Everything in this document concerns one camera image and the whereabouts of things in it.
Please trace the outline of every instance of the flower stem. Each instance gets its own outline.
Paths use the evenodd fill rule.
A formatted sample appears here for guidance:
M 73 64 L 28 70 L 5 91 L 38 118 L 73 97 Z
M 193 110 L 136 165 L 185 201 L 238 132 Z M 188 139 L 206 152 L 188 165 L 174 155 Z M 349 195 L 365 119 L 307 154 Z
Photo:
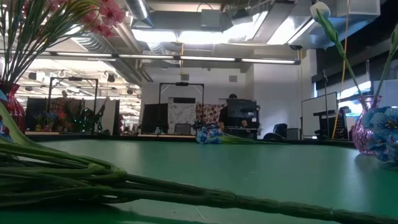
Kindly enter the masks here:
M 388 69 L 390 68 L 390 64 L 391 64 L 391 60 L 392 60 L 393 56 L 394 56 L 394 53 L 391 53 L 391 52 L 388 55 L 387 62 L 384 65 L 383 73 L 382 73 L 381 78 L 380 78 L 379 86 L 377 88 L 376 94 L 374 95 L 374 101 L 373 101 L 372 108 L 375 107 L 376 104 L 377 104 L 377 98 L 379 97 L 379 94 L 380 94 L 380 91 L 381 91 L 381 86 L 383 85 L 383 81 L 386 78 L 386 75 L 387 75 Z
M 353 71 L 353 69 L 351 68 L 351 65 L 349 64 L 349 61 L 348 61 L 348 59 L 347 59 L 347 56 L 346 56 L 345 51 L 344 51 L 344 49 L 343 49 L 343 46 L 341 45 L 340 42 L 337 42 L 337 43 L 336 43 L 336 47 L 337 47 L 337 50 L 339 51 L 341 57 L 343 58 L 343 60 L 346 62 L 346 66 L 347 66 L 348 72 L 349 72 L 349 74 L 351 75 L 351 78 L 353 79 L 356 88 L 358 89 L 358 93 L 359 93 L 360 97 L 363 98 L 362 92 L 361 92 L 361 90 L 359 89 L 358 82 L 356 81 L 354 71 Z

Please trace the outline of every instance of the whiteboard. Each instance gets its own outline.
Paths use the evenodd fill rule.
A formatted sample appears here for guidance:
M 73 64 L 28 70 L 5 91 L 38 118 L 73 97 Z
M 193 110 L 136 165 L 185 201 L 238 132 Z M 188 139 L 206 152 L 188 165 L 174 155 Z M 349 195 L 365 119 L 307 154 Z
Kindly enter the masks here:
M 337 112 L 337 92 L 327 94 L 328 110 Z M 301 110 L 303 117 L 303 135 L 315 136 L 315 131 L 320 129 L 319 117 L 314 113 L 326 111 L 325 96 L 319 96 L 301 102 Z

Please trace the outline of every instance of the person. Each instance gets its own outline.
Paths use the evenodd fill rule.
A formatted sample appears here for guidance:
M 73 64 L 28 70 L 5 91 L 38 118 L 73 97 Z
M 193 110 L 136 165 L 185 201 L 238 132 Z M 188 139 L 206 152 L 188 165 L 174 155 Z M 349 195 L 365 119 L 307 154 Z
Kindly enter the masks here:
M 230 94 L 228 99 L 236 100 L 236 99 L 238 99 L 238 96 L 236 96 L 236 94 L 232 93 L 232 94 Z M 220 126 L 220 129 L 222 130 L 222 132 L 225 132 L 225 127 L 227 127 L 227 126 L 239 126 L 239 122 L 237 122 L 236 118 L 228 117 L 228 105 L 220 111 L 220 118 L 219 118 L 218 122 L 219 122 L 219 126 Z M 244 128 L 247 128 L 248 122 L 246 120 L 241 120 L 240 125 Z

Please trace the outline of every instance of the floral curtain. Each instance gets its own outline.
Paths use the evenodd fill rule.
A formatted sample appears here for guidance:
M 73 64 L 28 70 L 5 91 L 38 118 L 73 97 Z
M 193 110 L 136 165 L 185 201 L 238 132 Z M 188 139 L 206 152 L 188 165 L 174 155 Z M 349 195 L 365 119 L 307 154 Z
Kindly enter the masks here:
M 202 105 L 197 103 L 197 120 L 201 119 Z M 203 124 L 218 124 L 221 109 L 225 106 L 226 103 L 222 105 L 205 104 L 203 108 Z
M 195 104 L 169 103 L 168 114 L 168 133 L 174 134 L 175 124 L 194 124 L 196 117 Z

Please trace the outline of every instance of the red vase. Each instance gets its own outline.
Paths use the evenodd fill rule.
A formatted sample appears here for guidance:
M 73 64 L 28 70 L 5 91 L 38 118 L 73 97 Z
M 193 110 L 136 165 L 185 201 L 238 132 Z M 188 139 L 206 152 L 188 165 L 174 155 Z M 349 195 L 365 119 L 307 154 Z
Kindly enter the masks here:
M 6 107 L 12 118 L 14 118 L 19 130 L 25 134 L 25 110 L 15 98 L 15 93 L 17 92 L 18 88 L 18 84 L 0 82 L 0 90 L 7 96 L 8 102 L 4 100 L 0 101 Z M 5 126 L 1 127 L 1 131 L 9 134 L 9 130 Z

